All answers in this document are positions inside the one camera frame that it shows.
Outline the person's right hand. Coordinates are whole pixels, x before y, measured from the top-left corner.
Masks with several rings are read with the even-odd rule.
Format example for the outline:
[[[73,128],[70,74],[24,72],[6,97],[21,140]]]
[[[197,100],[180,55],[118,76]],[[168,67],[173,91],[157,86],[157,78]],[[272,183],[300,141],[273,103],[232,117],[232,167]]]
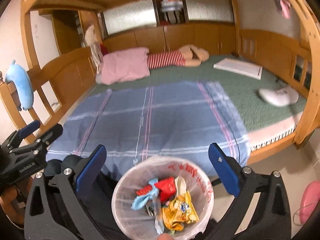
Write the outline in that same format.
[[[174,238],[167,233],[163,233],[157,237],[157,240],[174,240]]]

